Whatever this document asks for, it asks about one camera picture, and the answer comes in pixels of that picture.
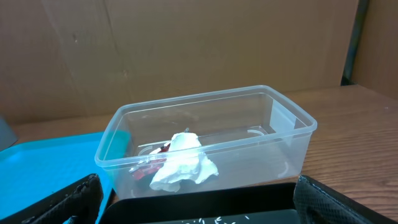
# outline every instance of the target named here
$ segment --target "table surface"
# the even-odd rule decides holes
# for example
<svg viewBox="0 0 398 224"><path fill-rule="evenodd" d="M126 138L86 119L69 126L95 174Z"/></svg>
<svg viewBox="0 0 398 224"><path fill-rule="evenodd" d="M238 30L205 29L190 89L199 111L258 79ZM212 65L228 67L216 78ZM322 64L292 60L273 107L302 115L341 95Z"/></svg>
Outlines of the table surface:
<svg viewBox="0 0 398 224"><path fill-rule="evenodd" d="M398 101L357 85L284 95L318 121L302 174L398 221ZM111 117L19 124L13 129L17 143L22 143L103 131Z"/></svg>

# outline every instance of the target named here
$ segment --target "brown cardboard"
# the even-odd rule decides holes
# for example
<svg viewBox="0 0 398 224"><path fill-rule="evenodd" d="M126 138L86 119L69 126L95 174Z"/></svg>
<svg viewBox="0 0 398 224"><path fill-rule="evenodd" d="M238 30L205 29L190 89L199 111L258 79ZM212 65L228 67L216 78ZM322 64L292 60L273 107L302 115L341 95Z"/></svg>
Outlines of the brown cardboard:
<svg viewBox="0 0 398 224"><path fill-rule="evenodd" d="M398 1L370 1L353 81L398 100Z"/></svg>
<svg viewBox="0 0 398 224"><path fill-rule="evenodd" d="M11 86L0 91L15 99L0 113L12 122L113 113L128 103L249 85L338 86L357 6L357 0L5 1L2 12L27 11L6 13L8 28L22 31L0 36L7 48L1 59L17 52L0 62ZM24 41L15 40L20 35ZM40 52L27 54L32 49ZM0 98L0 105L9 101Z"/></svg>

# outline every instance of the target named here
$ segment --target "crumpled tissue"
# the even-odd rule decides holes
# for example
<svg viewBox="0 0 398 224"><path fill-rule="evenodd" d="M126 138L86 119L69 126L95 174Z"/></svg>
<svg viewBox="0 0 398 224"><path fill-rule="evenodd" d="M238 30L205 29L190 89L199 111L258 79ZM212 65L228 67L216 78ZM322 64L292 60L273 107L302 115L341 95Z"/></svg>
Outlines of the crumpled tissue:
<svg viewBox="0 0 398 224"><path fill-rule="evenodd" d="M200 146L195 133L178 133L174 134L171 140L169 152ZM180 190L181 180L193 180L200 184L211 175L218 175L218 169L204 152L187 152L178 158L173 157L172 161L166 161L155 174L149 187L153 190L177 192Z"/></svg>

